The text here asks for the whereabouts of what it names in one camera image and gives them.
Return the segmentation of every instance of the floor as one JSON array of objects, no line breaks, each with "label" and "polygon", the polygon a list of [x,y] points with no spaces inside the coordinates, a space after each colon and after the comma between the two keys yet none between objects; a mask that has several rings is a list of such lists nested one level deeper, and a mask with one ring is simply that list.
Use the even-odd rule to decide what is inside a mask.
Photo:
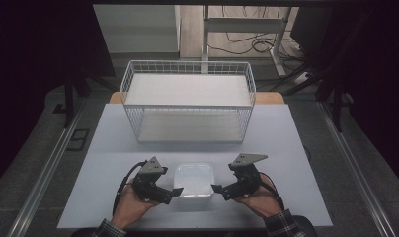
[{"label": "floor", "polygon": [[[215,8],[212,13],[217,14],[221,11],[220,9]],[[199,18],[201,17],[201,7],[188,8],[182,13],[184,25],[188,21],[193,21],[194,16],[197,17],[198,14]],[[248,15],[253,14],[254,11],[247,9],[247,13]],[[181,57],[183,59],[199,59],[200,50],[198,50],[198,47],[188,46],[186,43],[197,39],[196,45],[201,45],[201,37],[194,35],[194,32],[190,32],[190,29],[192,30],[194,27],[182,28],[182,36],[186,36],[187,40],[181,41]],[[219,47],[229,45],[226,41],[226,35],[213,38],[210,37],[210,44],[215,43]],[[287,42],[291,42],[291,40],[285,41],[285,48],[289,48],[285,50],[286,53],[299,53],[293,51],[293,42],[290,46],[287,46]],[[248,44],[243,46],[236,44],[227,48],[241,51],[248,48]],[[229,58],[235,60],[231,57],[231,54],[221,53],[220,51],[211,51],[210,53],[216,53],[210,55],[211,59],[224,60]],[[130,57],[128,55],[112,55],[117,78],[107,78],[107,80],[118,86],[129,59],[177,58],[169,58],[166,55]],[[258,91],[269,91],[275,85],[278,86],[274,90],[283,90],[294,85],[294,80],[289,80],[283,84],[279,83],[274,65],[268,55],[262,57],[261,54],[256,56],[245,54],[237,60],[247,60],[251,63],[257,80]],[[296,64],[291,64],[291,67],[299,65],[299,62],[294,63]],[[111,91],[92,80],[88,79],[88,83],[92,90],[91,95],[88,98],[76,100],[76,105],[80,101],[84,101],[85,104],[81,118],[75,127],[76,130],[87,132],[86,142],[76,139],[67,143],[68,149],[62,154],[46,192],[41,197],[36,213],[31,215],[33,218],[25,236],[70,236],[73,232],[73,230],[58,230],[56,224],[73,189],[104,104],[109,101],[112,94]],[[318,227],[317,233],[322,237],[381,236],[365,200],[361,197],[359,187],[353,179],[348,163],[335,142],[323,113],[314,100],[313,93],[316,88],[317,84],[292,96],[285,97],[285,102],[291,109],[298,133],[307,151],[309,163],[334,223],[333,227]],[[24,201],[36,183],[45,162],[51,156],[58,139],[64,132],[64,114],[53,113],[58,104],[64,104],[62,88],[57,88],[47,94],[45,110],[38,124],[0,181],[0,236],[6,236],[11,229],[12,223],[20,213]],[[346,138],[366,181],[388,216],[395,236],[399,236],[399,180],[375,147],[361,132],[347,108],[342,109],[341,122],[344,130],[342,135]]]}]

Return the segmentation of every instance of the wire basket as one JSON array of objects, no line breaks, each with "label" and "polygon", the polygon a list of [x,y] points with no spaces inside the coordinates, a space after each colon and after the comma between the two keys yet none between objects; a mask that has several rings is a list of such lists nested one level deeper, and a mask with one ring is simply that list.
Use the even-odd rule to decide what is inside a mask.
[{"label": "wire basket", "polygon": [[247,62],[131,61],[120,91],[139,142],[242,142],[256,98]]}]

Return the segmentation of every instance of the shirt cuff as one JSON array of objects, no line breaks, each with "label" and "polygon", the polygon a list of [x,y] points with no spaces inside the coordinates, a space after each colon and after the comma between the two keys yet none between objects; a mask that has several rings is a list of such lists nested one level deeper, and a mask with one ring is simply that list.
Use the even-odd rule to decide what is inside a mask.
[{"label": "shirt cuff", "polygon": [[268,236],[300,236],[302,233],[289,209],[271,217],[264,218]]},{"label": "shirt cuff", "polygon": [[104,219],[102,224],[92,234],[92,237],[124,237],[125,234],[125,231],[112,225],[107,219]]}]

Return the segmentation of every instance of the gray floor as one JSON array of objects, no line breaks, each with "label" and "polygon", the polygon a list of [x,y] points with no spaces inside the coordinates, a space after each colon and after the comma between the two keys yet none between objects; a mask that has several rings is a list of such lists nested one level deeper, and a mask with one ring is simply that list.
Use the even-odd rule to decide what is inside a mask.
[{"label": "gray floor", "polygon": [[[159,54],[112,55],[117,78],[108,78],[109,81],[116,85],[120,84],[129,56],[131,59],[140,57],[175,59],[175,55],[172,58],[169,55]],[[225,56],[228,55],[219,55],[218,59],[225,59]],[[248,60],[252,64],[258,91],[268,91],[279,82],[270,59],[245,57],[241,60]],[[70,236],[72,233],[71,230],[57,230],[55,227],[80,171],[104,104],[109,101],[112,94],[92,80],[88,80],[88,83],[92,93],[86,99],[84,113],[76,126],[76,129],[88,129],[88,140],[81,151],[64,152],[26,236]],[[277,87],[277,90],[282,91],[293,84],[293,80],[290,80]],[[317,107],[313,96],[316,88],[317,84],[308,87],[293,96],[286,97],[285,102],[291,109],[302,143],[308,150],[309,163],[334,223],[333,227],[317,228],[317,232],[322,237],[381,236],[351,176],[349,167]],[[62,88],[47,94],[45,110],[38,124],[0,181],[0,236],[6,236],[8,233],[63,132],[64,115],[53,113],[57,104],[64,104]],[[342,110],[341,122],[344,137],[389,217],[396,236],[399,236],[399,180],[361,132],[347,108]],[[80,141],[68,143],[69,148],[80,145]]]}]

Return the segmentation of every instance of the metal rail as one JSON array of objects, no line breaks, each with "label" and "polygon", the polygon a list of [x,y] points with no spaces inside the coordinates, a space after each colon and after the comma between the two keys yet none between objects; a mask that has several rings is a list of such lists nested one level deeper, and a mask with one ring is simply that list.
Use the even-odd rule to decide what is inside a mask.
[{"label": "metal rail", "polygon": [[351,175],[353,176],[354,181],[359,189],[359,193],[361,194],[362,199],[365,202],[368,211],[370,212],[372,219],[375,222],[375,225],[380,231],[381,236],[396,236],[391,226],[390,220],[387,217],[387,214],[382,208],[381,203],[375,195],[374,191],[369,186],[368,181],[363,175],[357,159],[351,151],[350,147],[348,146],[345,137],[340,132],[338,132],[333,125],[330,119],[331,114],[326,104],[318,102],[317,105],[319,106],[319,109],[324,116],[325,122],[327,123],[329,130],[331,131],[332,136],[336,144],[338,145],[342,156],[344,157],[344,160],[348,165],[348,168],[351,171]]},{"label": "metal rail", "polygon": [[78,101],[75,117],[73,118],[68,128],[64,128],[63,132],[61,133],[57,144],[55,145],[50,157],[42,168],[42,171],[37,181],[31,189],[30,194],[25,200],[7,236],[22,237],[26,234],[28,227],[30,226],[30,223],[33,220],[33,217],[37,211],[37,208],[40,205],[40,201],[42,200],[42,197],[45,194],[51,178],[54,175],[55,169],[57,168],[57,165],[61,160],[61,156],[64,153],[67,143],[73,134],[73,130],[82,115],[85,104],[85,98]]}]

